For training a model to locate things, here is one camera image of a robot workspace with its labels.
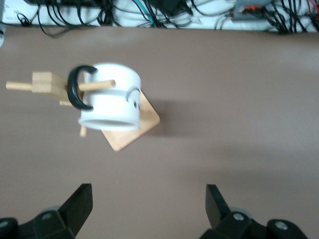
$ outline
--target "brown table surface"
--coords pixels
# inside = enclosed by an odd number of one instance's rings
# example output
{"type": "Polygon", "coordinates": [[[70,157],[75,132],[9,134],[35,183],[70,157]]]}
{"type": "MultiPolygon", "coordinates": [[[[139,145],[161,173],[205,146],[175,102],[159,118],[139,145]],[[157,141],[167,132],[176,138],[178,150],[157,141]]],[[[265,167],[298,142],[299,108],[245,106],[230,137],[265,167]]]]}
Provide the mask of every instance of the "brown table surface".
{"type": "Polygon", "coordinates": [[[51,39],[8,28],[0,48],[0,217],[24,223],[92,183],[79,239],[197,239],[205,185],[256,221],[319,222],[319,34],[98,27],[51,39]],[[114,152],[80,138],[79,111],[8,91],[32,71],[80,64],[135,69],[161,124],[114,152]]]}

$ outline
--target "white mug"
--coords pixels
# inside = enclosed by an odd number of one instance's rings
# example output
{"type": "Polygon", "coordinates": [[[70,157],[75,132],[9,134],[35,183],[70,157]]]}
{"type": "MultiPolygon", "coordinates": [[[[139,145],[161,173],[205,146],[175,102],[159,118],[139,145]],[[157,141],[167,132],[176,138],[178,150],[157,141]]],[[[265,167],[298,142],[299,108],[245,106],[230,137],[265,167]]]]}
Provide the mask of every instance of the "white mug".
{"type": "Polygon", "coordinates": [[[79,124],[100,130],[133,130],[140,127],[141,79],[131,68],[118,63],[98,63],[74,68],[69,75],[68,97],[81,110],[79,124]],[[78,96],[77,78],[80,71],[89,74],[85,83],[114,80],[113,88],[84,93],[78,96]]]}

